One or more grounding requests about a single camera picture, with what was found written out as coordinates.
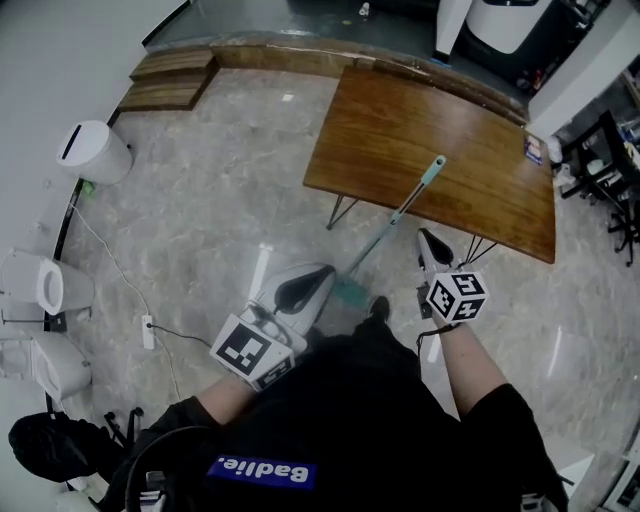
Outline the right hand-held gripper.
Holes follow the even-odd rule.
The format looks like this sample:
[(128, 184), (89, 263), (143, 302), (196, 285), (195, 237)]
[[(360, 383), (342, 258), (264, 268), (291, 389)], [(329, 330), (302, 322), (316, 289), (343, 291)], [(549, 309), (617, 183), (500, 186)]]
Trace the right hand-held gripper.
[(422, 270), (435, 273), (430, 282), (417, 289), (422, 318), (437, 314), (449, 324), (476, 319), (488, 300), (481, 274), (445, 272), (454, 267), (454, 248), (449, 240), (433, 230), (420, 228), (417, 246)]

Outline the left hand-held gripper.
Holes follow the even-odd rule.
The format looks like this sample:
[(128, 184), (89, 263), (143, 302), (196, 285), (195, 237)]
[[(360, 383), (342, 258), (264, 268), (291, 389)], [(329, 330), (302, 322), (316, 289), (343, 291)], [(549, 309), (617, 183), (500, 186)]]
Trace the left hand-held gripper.
[(253, 390), (264, 391), (307, 349), (303, 336), (319, 318), (335, 280), (335, 268), (321, 263), (271, 275), (256, 295), (258, 303), (250, 301), (240, 315), (227, 318), (210, 355)]

